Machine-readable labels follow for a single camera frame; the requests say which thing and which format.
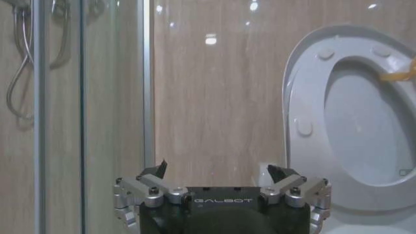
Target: white toilet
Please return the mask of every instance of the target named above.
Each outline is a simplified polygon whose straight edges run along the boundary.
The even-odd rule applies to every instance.
[[[312,32],[285,67],[287,164],[333,185],[323,233],[416,233],[416,53],[352,25]]]

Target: metal joint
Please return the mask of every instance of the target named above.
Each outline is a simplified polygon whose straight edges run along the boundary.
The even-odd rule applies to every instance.
[[[152,191],[152,188],[135,179],[120,180],[120,183],[113,186],[113,190],[115,206],[140,205],[143,202],[151,208],[163,205],[163,191],[159,189]]]
[[[277,204],[285,191],[299,186],[301,183],[304,183],[303,177],[300,175],[291,175],[272,186],[260,188],[261,195],[267,197],[267,204]]]
[[[140,233],[135,212],[128,207],[123,209],[115,209],[115,215],[117,219],[123,221],[125,228],[132,234]]]
[[[285,203],[293,208],[301,208],[308,203],[315,206],[311,212],[311,234],[317,234],[323,222],[331,215],[332,185],[327,179],[312,178],[299,187],[285,192]]]
[[[141,176],[139,181],[151,187],[159,187],[172,204],[181,204],[183,196],[188,193],[185,187],[167,183],[152,174]]]

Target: logo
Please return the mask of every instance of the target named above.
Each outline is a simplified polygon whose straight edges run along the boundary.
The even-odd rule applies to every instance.
[[[253,200],[248,199],[195,199],[196,203],[251,203]]]

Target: wall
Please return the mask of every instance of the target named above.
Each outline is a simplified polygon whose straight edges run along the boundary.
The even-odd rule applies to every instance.
[[[416,48],[415,10],[412,0],[156,0],[156,160],[168,179],[253,185],[257,164],[284,162],[281,83],[296,43],[351,23]]]

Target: orange object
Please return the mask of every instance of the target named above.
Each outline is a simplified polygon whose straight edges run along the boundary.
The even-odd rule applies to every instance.
[[[412,60],[409,72],[397,72],[380,75],[381,81],[403,81],[416,76],[416,58]]]

